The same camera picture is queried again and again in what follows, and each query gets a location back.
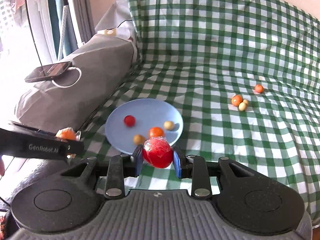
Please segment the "orange small fruit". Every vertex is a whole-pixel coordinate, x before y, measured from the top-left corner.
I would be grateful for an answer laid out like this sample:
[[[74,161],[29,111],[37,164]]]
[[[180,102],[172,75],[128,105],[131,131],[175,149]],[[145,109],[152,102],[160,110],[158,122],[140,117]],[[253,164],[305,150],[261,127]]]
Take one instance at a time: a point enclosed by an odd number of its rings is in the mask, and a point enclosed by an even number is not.
[[[236,94],[231,98],[231,104],[235,107],[238,107],[242,102],[243,102],[243,97],[239,94]]]

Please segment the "light blue plate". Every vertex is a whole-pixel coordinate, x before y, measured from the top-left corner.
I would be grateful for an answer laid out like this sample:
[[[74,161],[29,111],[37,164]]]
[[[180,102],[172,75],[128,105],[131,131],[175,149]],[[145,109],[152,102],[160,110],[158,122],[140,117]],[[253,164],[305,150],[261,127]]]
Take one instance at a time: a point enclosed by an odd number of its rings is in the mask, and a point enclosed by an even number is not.
[[[132,115],[136,119],[135,126],[127,127],[124,118]],[[121,153],[132,154],[136,148],[133,136],[140,134],[149,138],[152,127],[164,129],[165,121],[173,121],[172,131],[164,130],[169,145],[175,144],[183,131],[183,119],[180,112],[171,104],[156,99],[136,99],[117,107],[105,123],[105,136],[108,142]]]

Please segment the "red cherry tomato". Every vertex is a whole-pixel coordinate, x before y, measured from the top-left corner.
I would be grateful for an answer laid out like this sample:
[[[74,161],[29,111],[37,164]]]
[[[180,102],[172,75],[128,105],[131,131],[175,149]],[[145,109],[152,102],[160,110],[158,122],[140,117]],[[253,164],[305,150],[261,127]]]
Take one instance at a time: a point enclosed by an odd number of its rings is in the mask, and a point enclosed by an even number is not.
[[[135,123],[136,123],[136,119],[134,116],[132,115],[127,115],[125,116],[124,118],[124,124],[127,126],[127,127],[133,127],[135,126]]]

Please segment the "beige small round fruit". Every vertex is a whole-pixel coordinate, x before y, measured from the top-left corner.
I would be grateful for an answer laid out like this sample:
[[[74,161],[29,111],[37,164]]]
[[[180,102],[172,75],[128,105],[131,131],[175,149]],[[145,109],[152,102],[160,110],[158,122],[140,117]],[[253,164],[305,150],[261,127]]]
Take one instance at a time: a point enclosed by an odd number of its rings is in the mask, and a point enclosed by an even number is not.
[[[140,134],[136,134],[133,136],[133,143],[135,145],[143,145],[145,141],[146,141],[145,137]]]

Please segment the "teal curtain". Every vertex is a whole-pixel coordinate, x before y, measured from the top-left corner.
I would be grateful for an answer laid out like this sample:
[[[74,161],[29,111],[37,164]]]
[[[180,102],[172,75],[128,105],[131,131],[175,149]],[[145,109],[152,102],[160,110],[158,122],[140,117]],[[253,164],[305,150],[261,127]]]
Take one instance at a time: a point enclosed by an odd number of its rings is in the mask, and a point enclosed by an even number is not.
[[[63,0],[48,0],[50,22],[56,55],[59,53],[60,27],[62,23]],[[65,41],[63,47],[63,57],[67,57],[78,49],[76,36],[73,29],[71,14],[68,12],[65,30]]]

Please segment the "large orange fruit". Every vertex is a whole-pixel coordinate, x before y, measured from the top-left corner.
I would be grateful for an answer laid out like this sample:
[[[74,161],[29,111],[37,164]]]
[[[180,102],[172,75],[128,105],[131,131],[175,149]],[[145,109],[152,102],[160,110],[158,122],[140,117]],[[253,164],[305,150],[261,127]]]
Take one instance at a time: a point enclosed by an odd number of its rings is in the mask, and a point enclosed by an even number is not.
[[[75,140],[79,141],[81,138],[81,131],[75,131],[71,127],[63,128],[58,130],[55,135],[57,138],[65,139],[65,140]]]

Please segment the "black smartphone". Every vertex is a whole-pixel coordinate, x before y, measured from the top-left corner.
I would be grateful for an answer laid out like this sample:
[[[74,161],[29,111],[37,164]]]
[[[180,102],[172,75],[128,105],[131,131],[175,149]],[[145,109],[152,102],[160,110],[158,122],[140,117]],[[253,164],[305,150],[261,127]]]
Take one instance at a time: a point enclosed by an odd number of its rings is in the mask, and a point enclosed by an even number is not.
[[[26,83],[51,81],[54,78],[63,74],[69,67],[72,66],[69,62],[58,62],[54,64],[48,64],[35,68],[25,79]]]

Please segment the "green white checkered cloth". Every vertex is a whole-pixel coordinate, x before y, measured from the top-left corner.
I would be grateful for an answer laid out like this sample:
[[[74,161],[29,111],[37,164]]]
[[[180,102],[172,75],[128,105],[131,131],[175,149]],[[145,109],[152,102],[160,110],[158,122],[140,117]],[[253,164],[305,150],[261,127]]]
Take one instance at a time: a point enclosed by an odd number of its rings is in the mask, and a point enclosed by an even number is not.
[[[184,153],[226,156],[278,180],[319,223],[319,21],[281,0],[125,4],[139,65],[89,123],[84,156],[117,153],[104,134],[116,107],[166,101],[182,115]],[[231,104],[236,94],[249,101],[245,111]]]

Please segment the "red fruit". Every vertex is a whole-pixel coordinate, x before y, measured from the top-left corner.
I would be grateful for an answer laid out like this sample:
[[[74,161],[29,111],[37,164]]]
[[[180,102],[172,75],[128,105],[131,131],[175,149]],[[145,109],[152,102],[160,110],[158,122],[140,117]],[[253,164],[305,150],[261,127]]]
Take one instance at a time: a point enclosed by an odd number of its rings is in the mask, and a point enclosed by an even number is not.
[[[164,137],[152,137],[144,143],[144,160],[155,168],[166,168],[173,160],[173,150]]]

